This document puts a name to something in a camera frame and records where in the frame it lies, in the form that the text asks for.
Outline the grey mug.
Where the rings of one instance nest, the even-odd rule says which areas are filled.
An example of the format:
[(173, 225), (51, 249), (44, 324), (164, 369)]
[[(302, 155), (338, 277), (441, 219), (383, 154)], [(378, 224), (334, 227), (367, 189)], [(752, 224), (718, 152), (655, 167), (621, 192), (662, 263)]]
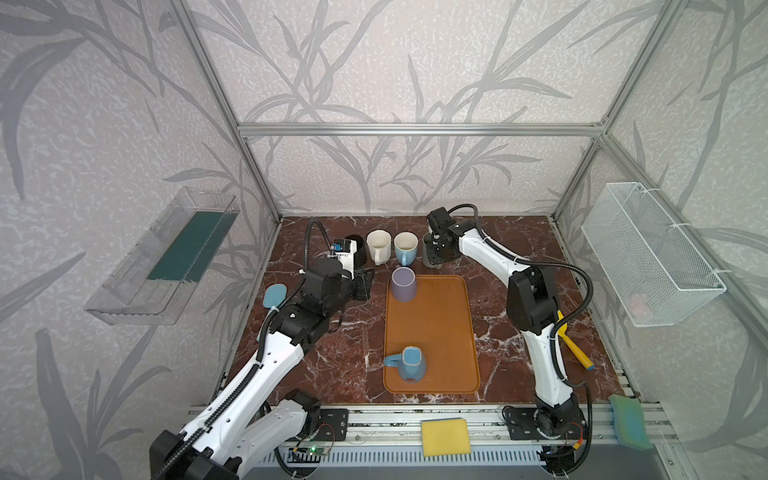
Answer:
[(438, 268), (443, 263), (443, 260), (436, 253), (431, 233), (425, 234), (422, 238), (422, 263), (430, 269)]

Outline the light blue mug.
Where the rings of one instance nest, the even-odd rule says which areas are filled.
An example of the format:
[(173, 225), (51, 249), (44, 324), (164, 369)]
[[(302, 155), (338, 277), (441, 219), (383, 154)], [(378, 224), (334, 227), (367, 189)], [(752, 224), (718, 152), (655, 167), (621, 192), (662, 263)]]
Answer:
[(403, 267), (412, 265), (417, 257), (419, 238), (412, 232), (401, 232), (394, 237), (395, 256)]

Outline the black mug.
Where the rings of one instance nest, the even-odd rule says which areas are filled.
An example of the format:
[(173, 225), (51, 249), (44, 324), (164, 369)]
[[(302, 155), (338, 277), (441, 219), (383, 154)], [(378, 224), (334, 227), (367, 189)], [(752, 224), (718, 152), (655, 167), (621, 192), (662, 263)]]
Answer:
[(346, 239), (355, 244), (355, 252), (353, 255), (353, 267), (355, 270), (362, 269), (367, 263), (367, 247), (365, 240), (360, 235), (347, 235)]

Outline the white ceramic mug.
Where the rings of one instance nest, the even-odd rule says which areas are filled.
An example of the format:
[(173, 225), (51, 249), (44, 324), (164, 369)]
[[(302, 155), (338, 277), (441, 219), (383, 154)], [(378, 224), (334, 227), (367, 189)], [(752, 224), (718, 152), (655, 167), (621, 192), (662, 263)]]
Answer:
[(392, 254), (392, 237), (386, 230), (374, 230), (366, 237), (370, 259), (376, 266), (386, 264)]

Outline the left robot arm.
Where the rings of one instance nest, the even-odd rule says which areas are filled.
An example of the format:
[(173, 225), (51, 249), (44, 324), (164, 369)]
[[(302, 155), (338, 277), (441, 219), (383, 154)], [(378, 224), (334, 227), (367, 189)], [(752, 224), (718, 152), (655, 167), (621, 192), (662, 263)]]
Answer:
[(152, 443), (154, 479), (241, 479), (288, 440), (320, 428), (320, 403), (300, 390), (275, 407), (268, 399), (353, 301), (370, 297), (373, 272), (356, 264), (352, 238), (323, 238), (327, 251), (306, 256), (299, 284), (270, 307), (257, 350), (224, 390), (180, 432), (163, 431)]

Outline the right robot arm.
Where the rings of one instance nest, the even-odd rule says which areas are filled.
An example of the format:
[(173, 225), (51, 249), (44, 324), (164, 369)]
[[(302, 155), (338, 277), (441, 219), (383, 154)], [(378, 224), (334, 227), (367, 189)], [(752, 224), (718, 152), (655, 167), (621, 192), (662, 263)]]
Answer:
[[(582, 411), (577, 388), (589, 393), (583, 381), (571, 382), (559, 346), (559, 331), (580, 316), (591, 302), (593, 284), (581, 268), (564, 262), (536, 261), (519, 255), (493, 239), (481, 227), (473, 204), (440, 207), (427, 215), (425, 257), (439, 265), (468, 257), (494, 274), (507, 287), (508, 318), (523, 334), (535, 377), (536, 414), (532, 421), (546, 438), (559, 438), (577, 425), (582, 438), (591, 437), (591, 412)], [(573, 312), (563, 317), (554, 271), (566, 269), (580, 275), (587, 294)]]

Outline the lavender mug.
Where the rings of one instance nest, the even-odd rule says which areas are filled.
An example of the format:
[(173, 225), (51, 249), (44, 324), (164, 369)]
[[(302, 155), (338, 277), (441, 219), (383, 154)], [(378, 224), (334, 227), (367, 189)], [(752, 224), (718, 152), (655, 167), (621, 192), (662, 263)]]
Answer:
[(392, 272), (390, 291), (395, 300), (401, 303), (412, 301), (417, 294), (417, 288), (417, 277), (411, 268), (401, 266)]

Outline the blue speckled mug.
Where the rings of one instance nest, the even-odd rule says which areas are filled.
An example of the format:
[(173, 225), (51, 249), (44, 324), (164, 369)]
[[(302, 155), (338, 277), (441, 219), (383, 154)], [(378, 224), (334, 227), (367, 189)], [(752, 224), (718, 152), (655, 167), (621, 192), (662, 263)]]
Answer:
[(407, 383), (420, 382), (427, 370), (424, 354), (416, 346), (407, 346), (400, 353), (385, 357), (383, 364), (396, 368), (398, 376)]

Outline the light blue silicone spatula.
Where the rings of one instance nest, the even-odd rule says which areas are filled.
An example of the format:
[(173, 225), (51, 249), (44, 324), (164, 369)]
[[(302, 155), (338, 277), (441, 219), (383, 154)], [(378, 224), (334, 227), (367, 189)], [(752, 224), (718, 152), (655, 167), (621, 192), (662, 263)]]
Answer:
[(287, 297), (287, 287), (284, 284), (273, 284), (266, 288), (262, 305), (268, 310), (278, 310)]

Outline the orange rubber tray mat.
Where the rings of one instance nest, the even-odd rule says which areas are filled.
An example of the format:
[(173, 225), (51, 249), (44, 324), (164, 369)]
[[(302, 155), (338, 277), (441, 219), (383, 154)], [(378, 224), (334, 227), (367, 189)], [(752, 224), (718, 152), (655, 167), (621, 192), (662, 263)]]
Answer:
[[(413, 300), (400, 302), (389, 292), (386, 302), (385, 388), (393, 394), (469, 395), (480, 386), (467, 287), (456, 275), (418, 275)], [(425, 375), (404, 380), (395, 360), (408, 347), (422, 354)]]

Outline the green mat in shelf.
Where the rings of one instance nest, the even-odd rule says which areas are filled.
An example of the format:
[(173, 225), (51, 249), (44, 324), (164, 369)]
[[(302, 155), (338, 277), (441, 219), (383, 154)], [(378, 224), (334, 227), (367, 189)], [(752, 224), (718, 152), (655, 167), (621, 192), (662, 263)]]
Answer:
[(200, 282), (237, 213), (198, 211), (148, 275), (149, 280)]

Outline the small green circuit board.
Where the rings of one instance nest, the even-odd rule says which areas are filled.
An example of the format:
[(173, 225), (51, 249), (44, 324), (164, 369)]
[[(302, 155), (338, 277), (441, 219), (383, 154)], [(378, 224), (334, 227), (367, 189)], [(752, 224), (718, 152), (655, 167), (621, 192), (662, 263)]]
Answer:
[(330, 445), (310, 445), (295, 447), (291, 450), (291, 460), (294, 463), (320, 463), (332, 453)]

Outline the yellow sponge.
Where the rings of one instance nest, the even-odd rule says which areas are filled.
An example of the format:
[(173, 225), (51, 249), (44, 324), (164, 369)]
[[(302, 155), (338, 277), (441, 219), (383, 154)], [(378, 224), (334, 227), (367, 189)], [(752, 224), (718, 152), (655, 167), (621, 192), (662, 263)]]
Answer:
[(423, 421), (421, 436), (425, 457), (471, 453), (469, 429), (463, 418)]

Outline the green sponge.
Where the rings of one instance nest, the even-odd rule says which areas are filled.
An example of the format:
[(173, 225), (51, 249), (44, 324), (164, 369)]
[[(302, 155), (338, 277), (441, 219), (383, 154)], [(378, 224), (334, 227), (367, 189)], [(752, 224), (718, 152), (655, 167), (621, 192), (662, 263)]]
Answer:
[(651, 449), (653, 444), (646, 432), (642, 404), (637, 399), (619, 395), (611, 395), (609, 401), (618, 443), (639, 451)]

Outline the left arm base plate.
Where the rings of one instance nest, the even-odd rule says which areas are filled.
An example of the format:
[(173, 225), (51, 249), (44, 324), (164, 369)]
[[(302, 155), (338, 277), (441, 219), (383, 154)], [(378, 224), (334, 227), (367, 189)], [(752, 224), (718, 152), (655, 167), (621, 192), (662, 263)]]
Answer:
[(298, 438), (321, 442), (345, 441), (348, 426), (348, 409), (315, 409), (307, 415)]

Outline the yellow handled tool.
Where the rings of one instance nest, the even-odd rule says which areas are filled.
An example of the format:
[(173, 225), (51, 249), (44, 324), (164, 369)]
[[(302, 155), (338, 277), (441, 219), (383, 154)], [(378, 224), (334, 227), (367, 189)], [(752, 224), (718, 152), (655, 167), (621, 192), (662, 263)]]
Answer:
[(574, 357), (575, 360), (577, 360), (582, 368), (587, 371), (594, 373), (596, 371), (596, 366), (594, 362), (589, 358), (589, 356), (568, 336), (567, 333), (568, 324), (564, 323), (557, 332), (558, 340), (561, 346), (564, 346), (569, 352), (570, 355)]

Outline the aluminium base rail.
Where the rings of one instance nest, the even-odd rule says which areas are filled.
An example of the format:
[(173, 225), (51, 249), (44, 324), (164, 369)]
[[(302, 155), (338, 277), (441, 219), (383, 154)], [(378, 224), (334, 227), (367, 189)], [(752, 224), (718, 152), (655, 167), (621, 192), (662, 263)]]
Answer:
[[(556, 475), (566, 475), (574, 468), (582, 452), (594, 453), (603, 445), (620, 445), (614, 433), (610, 403), (586, 409), (591, 412), (591, 437), (568, 443), (563, 440), (511, 440), (501, 415), (504, 407), (491, 404), (326, 407), (349, 410), (345, 441), (288, 440), (254, 468), (278, 464), (291, 470), (312, 470), (325, 466), (541, 466)], [(676, 442), (677, 435), (663, 409), (652, 404), (642, 404), (642, 408), (646, 432), (653, 444), (651, 449)], [(454, 418), (463, 418), (467, 422), (471, 453), (425, 457), (421, 423)], [(330, 445), (332, 453), (320, 463), (294, 463), (291, 460), (293, 448), (310, 445)]]

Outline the clear acrylic wall shelf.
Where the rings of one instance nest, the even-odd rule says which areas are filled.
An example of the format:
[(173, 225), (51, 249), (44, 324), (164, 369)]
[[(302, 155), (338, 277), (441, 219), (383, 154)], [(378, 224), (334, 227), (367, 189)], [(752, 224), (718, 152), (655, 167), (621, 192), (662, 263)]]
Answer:
[(181, 188), (85, 311), (112, 326), (177, 323), (239, 213), (233, 194)]

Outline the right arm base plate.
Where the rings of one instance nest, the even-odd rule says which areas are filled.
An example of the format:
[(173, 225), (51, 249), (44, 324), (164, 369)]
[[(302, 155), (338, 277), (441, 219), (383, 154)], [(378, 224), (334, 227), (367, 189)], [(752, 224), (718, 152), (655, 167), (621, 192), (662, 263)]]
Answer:
[(505, 406), (501, 415), (511, 440), (563, 440), (568, 443), (584, 439), (584, 420), (580, 415), (562, 420), (543, 409), (511, 405)]

